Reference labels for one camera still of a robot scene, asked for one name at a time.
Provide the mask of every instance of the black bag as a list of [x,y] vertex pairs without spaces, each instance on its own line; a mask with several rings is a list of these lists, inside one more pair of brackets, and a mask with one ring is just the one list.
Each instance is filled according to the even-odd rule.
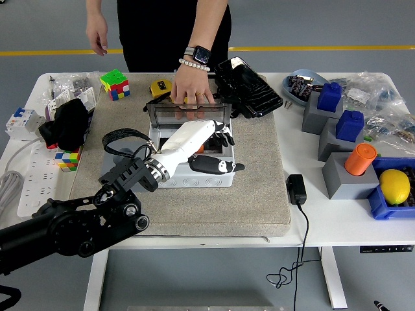
[[232,104],[232,116],[263,117],[283,104],[283,99],[241,58],[218,64],[215,82],[222,100]]
[[57,144],[65,151],[73,151],[82,146],[88,129],[88,111],[79,98],[61,105],[54,115],[54,121],[39,127],[41,136],[49,147]]

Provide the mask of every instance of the lemon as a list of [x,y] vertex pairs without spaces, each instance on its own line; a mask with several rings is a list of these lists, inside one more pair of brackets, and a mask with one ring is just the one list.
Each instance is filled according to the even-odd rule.
[[390,205],[398,205],[409,196],[409,178],[400,170],[393,168],[384,171],[379,177],[379,183],[383,196]]

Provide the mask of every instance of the beaded bracelet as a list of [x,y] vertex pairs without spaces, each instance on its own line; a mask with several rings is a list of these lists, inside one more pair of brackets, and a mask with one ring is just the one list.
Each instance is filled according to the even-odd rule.
[[210,71],[210,68],[208,66],[200,65],[198,63],[192,63],[192,62],[189,62],[188,60],[184,60],[183,58],[179,59],[179,63],[184,63],[185,65],[188,65],[189,67],[197,68],[200,70],[205,70],[207,72]]

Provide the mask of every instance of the blue tray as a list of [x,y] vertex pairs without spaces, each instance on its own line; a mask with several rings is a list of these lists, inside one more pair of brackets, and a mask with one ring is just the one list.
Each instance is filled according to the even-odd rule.
[[[413,157],[377,157],[373,163],[373,168],[379,177],[382,172],[389,168],[400,170],[404,167],[415,167]],[[385,201],[381,186],[377,186],[368,197],[372,216],[378,220],[390,218],[415,218],[415,207],[391,206]]]
[[[291,73],[289,76],[297,76],[297,75],[310,76],[311,78],[314,78],[313,85],[322,86],[325,83],[330,83],[325,78],[320,76],[319,74],[315,73],[314,71],[308,70],[308,69],[299,69],[299,70]],[[288,86],[289,76],[285,77],[285,79],[283,80],[283,92],[284,92],[284,94],[287,97],[289,97],[291,100],[296,102],[297,104],[300,104],[301,106],[305,106],[307,104],[307,102],[304,102],[303,100],[295,97],[293,94],[290,93],[290,87]]]

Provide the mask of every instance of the power cord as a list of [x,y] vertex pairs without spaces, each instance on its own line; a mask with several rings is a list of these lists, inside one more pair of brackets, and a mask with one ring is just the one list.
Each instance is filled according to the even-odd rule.
[[[291,269],[286,267],[281,267],[278,273],[269,273],[267,274],[267,281],[273,284],[277,289],[281,288],[283,285],[288,285],[292,282],[292,273],[295,271],[295,291],[294,291],[294,311],[296,311],[296,300],[297,300],[297,281],[298,281],[298,268],[303,266],[306,262],[317,262],[321,261],[320,259],[313,259],[313,260],[304,260],[304,249],[305,249],[305,241],[307,240],[307,235],[309,233],[309,219],[307,215],[304,213],[302,209],[302,204],[305,203],[307,199],[307,193],[305,192],[304,180],[301,174],[292,174],[287,179],[287,190],[289,193],[290,202],[293,205],[297,205],[300,212],[303,214],[307,226],[305,228],[304,239],[302,242],[301,251],[300,248],[297,250],[297,259],[291,265]],[[283,273],[283,271],[290,273],[290,279]],[[274,282],[270,278],[271,277],[278,277],[278,281]]]
[[23,188],[23,176],[15,170],[8,170],[13,159],[26,147],[39,141],[40,138],[36,138],[33,141],[28,142],[23,147],[12,155],[8,160],[5,168],[5,173],[0,177],[0,215],[8,204],[20,193]]

